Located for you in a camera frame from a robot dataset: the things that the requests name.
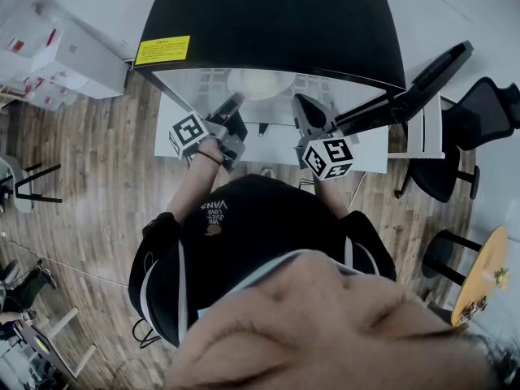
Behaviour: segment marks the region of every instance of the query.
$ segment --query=yellow warning label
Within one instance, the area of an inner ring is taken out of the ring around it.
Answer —
[[[144,41],[139,47],[136,65],[186,59],[188,44],[189,36],[167,37],[153,41]]]

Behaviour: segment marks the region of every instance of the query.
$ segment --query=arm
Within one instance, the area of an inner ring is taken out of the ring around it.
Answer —
[[[349,214],[345,201],[341,196],[340,189],[334,180],[318,180],[314,177],[314,192],[316,197],[328,207],[329,210],[338,218],[342,219]]]
[[[216,161],[223,162],[219,144],[215,139],[205,139],[198,149],[209,154]],[[219,173],[219,168],[220,166],[210,158],[202,154],[195,155],[188,174],[183,178],[179,190],[167,207],[167,212],[173,214],[175,221],[182,224],[185,218],[206,199]]]
[[[0,314],[0,323],[3,325],[4,323],[14,322],[14,321],[23,321],[24,318],[22,314],[17,312],[6,312],[4,314]]]

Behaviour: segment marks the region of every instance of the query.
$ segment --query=chair leg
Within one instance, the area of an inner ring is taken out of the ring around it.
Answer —
[[[408,170],[406,171],[405,181],[403,182],[403,186],[401,191],[395,190],[394,195],[397,199],[400,199],[404,194],[408,185],[410,184],[410,180],[412,179],[412,167],[409,165]]]

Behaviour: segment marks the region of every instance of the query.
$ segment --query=round wooden table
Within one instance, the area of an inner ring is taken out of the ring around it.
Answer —
[[[466,277],[447,266],[452,255],[453,243],[479,253]],[[451,324],[454,327],[460,327],[464,323],[463,314],[472,304],[478,306],[484,298],[489,301],[496,287],[495,272],[504,266],[506,256],[507,229],[505,227],[498,227],[484,245],[449,231],[440,232],[428,245],[422,260],[422,273],[427,278],[441,274],[461,286],[451,317]]]

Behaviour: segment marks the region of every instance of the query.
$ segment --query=black t-shirt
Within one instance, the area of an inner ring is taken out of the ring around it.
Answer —
[[[198,310],[294,250],[320,250],[343,263],[348,236],[370,251],[381,275],[395,279],[392,258],[363,214],[339,220],[315,195],[258,175],[215,190],[182,227],[171,213],[160,214],[143,236],[130,275],[130,299],[174,345],[183,323],[191,326]],[[353,254],[353,267],[374,273],[363,252]]]

